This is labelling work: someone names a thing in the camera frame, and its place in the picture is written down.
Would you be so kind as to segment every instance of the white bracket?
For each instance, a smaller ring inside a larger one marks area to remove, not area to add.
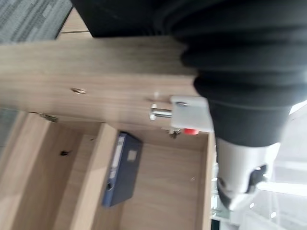
[[[172,96],[171,126],[213,132],[207,99],[195,96]]]

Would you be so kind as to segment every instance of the wooden cabinet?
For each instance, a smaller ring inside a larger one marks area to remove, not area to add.
[[[206,230],[212,140],[122,125],[144,142],[131,199],[101,206],[119,126],[21,112],[1,164],[2,230]]]
[[[0,229],[210,229],[213,135],[172,139],[168,119],[148,117],[152,103],[197,95],[184,50],[161,36],[93,39],[76,11],[57,41],[0,46],[0,107],[21,111],[0,158]],[[133,197],[103,208],[120,130],[144,142],[142,159]]]

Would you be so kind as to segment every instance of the metal bolt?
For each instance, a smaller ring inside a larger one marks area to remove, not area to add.
[[[181,106],[181,107],[187,107],[187,106],[189,106],[189,104],[186,103],[186,102],[176,102],[176,105]]]
[[[158,109],[156,104],[152,104],[150,113],[149,113],[149,119],[154,121],[157,117],[166,117],[171,118],[172,117],[172,110],[170,109]]]
[[[71,88],[71,91],[73,91],[76,94],[86,94],[86,91],[83,89]]]

